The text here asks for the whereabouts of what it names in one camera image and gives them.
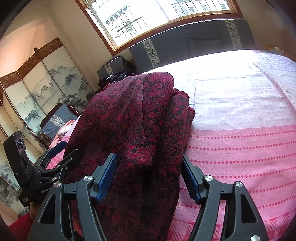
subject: red floral pattern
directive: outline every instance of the red floral pattern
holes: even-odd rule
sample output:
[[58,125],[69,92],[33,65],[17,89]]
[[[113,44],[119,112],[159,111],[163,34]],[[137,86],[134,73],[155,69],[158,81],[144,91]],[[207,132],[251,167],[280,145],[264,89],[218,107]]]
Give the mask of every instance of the red floral pattern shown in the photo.
[[[110,153],[119,164],[107,198],[96,204],[108,240],[167,240],[179,197],[182,154],[195,115],[168,73],[127,77],[92,98],[65,150],[83,150],[65,177],[77,182]],[[78,220],[77,203],[72,213]]]

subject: silver screw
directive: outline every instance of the silver screw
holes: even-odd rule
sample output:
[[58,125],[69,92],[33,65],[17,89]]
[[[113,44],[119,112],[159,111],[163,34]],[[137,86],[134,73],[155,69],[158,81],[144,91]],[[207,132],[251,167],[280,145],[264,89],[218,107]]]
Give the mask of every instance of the silver screw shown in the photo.
[[54,183],[54,187],[55,188],[58,188],[62,183],[60,181],[57,181]]
[[208,181],[208,182],[210,182],[210,181],[213,180],[213,177],[210,176],[210,175],[206,175],[206,176],[205,176],[205,180]]
[[251,237],[251,241],[260,241],[260,237],[257,235],[254,235],[253,237]]
[[92,176],[85,176],[85,177],[84,177],[84,180],[85,180],[85,181],[90,181],[91,179],[92,179]]
[[242,182],[236,182],[235,185],[239,188],[241,188],[243,186]]

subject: window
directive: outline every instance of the window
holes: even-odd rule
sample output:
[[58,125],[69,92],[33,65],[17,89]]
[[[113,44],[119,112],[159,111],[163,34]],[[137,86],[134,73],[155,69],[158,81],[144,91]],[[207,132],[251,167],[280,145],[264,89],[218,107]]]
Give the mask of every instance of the window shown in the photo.
[[159,26],[209,13],[235,13],[233,0],[83,1],[113,51]]

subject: headboard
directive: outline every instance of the headboard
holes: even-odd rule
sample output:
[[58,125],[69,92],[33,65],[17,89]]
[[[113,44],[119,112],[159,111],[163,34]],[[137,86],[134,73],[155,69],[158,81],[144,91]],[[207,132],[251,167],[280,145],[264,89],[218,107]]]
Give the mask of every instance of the headboard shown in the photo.
[[139,73],[204,54],[240,49],[256,49],[252,32],[244,19],[182,25],[129,48]]

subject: red cloth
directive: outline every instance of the red cloth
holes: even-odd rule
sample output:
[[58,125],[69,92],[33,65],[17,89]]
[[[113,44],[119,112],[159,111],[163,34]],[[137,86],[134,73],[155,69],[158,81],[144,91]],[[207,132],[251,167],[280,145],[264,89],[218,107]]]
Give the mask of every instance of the red cloth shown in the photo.
[[[110,153],[118,156],[107,198],[96,205],[107,240],[167,240],[195,115],[188,95],[173,86],[168,73],[107,85],[91,99],[69,139],[64,156],[81,149],[83,157],[65,183],[92,174]],[[72,214],[79,220],[76,202]]]
[[17,241],[27,241],[33,220],[30,213],[21,216],[17,221],[9,226],[9,230]]

